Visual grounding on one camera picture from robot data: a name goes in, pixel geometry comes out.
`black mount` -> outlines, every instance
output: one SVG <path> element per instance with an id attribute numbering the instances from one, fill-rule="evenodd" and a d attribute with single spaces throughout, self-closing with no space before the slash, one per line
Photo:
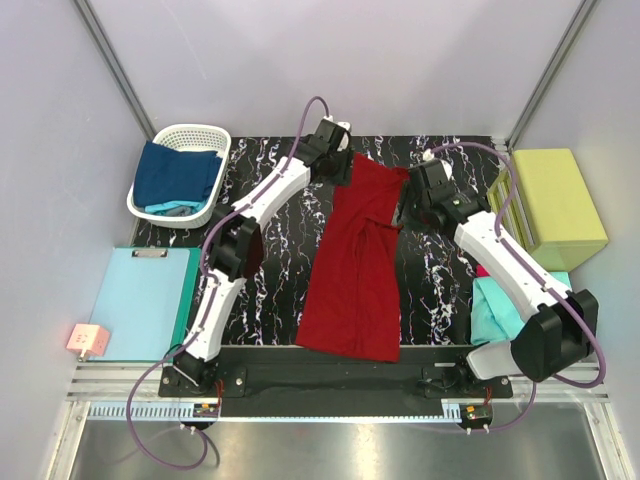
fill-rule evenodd
<path id="1" fill-rule="evenodd" d="M 327 182 L 332 185 L 348 185 L 351 179 L 351 164 L 354 149 L 347 146 L 338 151 L 345 136 L 351 143 L 349 131 L 327 119 L 322 119 L 313 135 L 300 139 L 295 157 L 311 170 L 312 182 Z"/>
<path id="2" fill-rule="evenodd" d="M 161 386 L 163 384 L 171 387 L 182 385 L 195 396 L 204 395 L 213 390 L 217 370 L 217 358 L 205 362 L 186 351 L 181 352 L 174 357 L 173 367 L 163 369 Z"/>
<path id="3" fill-rule="evenodd" d="M 411 230 L 433 231 L 453 239 L 458 225 L 481 211 L 490 211 L 487 200 L 474 190 L 457 192 L 436 159 L 409 169 L 394 219 Z"/>
<path id="4" fill-rule="evenodd" d="M 467 363 L 467 355 L 459 355 L 453 366 L 432 367 L 429 372 L 425 369 L 422 374 L 425 395 L 430 398 L 482 398 L 490 387 L 499 398 L 500 392 L 509 385 L 508 377 L 479 380 Z"/>

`gray wall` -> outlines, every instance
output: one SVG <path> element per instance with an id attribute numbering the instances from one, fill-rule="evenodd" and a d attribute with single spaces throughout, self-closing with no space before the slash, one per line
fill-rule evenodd
<path id="1" fill-rule="evenodd" d="M 572 275 L 600 302 L 606 384 L 636 471 L 640 386 L 640 2 L 600 2 L 519 148 L 573 150 L 611 243 Z"/>
<path id="2" fill-rule="evenodd" d="M 579 0 L 92 0 L 159 128 L 506 136 Z"/>
<path id="3" fill-rule="evenodd" d="M 68 0 L 0 14 L 0 464 L 36 478 L 144 141 Z"/>

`red cloth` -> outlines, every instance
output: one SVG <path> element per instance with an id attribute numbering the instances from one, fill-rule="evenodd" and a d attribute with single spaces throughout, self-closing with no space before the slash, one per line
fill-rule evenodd
<path id="1" fill-rule="evenodd" d="M 314 259 L 296 344 L 313 350 L 397 362 L 400 296 L 395 275 L 399 229 L 391 226 L 406 169 L 356 154 L 348 187 Z"/>
<path id="2" fill-rule="evenodd" d="M 482 266 L 482 265 L 478 265 L 478 268 L 476 268 L 476 276 L 478 278 L 481 277 L 489 277 L 489 272 L 487 272 L 487 270 Z"/>

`plastic basket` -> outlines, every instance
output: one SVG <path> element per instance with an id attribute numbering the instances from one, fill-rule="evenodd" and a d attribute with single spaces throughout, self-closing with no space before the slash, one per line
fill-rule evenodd
<path id="1" fill-rule="evenodd" d="M 127 195 L 127 208 L 129 208 L 129 211 L 136 217 L 147 220 L 149 223 L 159 227 L 186 229 L 206 225 L 211 219 L 213 208 L 218 199 L 220 188 L 222 187 L 222 180 L 227 171 L 229 149 L 231 148 L 231 137 L 229 133 L 222 128 L 211 127 L 209 125 L 172 125 L 160 131 L 153 139 L 153 143 L 158 143 L 178 151 L 204 152 L 206 150 L 216 150 L 218 156 L 222 159 L 216 183 L 213 185 L 213 190 L 205 207 L 199 212 L 186 217 L 152 215 L 146 213 L 144 209 L 136 207 L 133 204 L 133 184 Z"/>

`stainless steel floor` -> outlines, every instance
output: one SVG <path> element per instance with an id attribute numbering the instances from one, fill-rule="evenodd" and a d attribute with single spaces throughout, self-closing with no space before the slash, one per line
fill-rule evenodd
<path id="1" fill-rule="evenodd" d="M 497 423 L 516 413 L 499 405 Z M 138 424 L 143 438 L 166 423 Z M 207 430 L 220 453 L 192 472 L 162 468 L 134 449 L 126 424 L 89 421 L 72 478 L 102 479 L 602 479 L 584 412 L 574 405 L 536 405 L 513 430 L 490 435 L 442 434 L 448 425 L 220 423 Z M 189 463 L 200 441 L 172 432 L 151 442 L 162 458 Z"/>

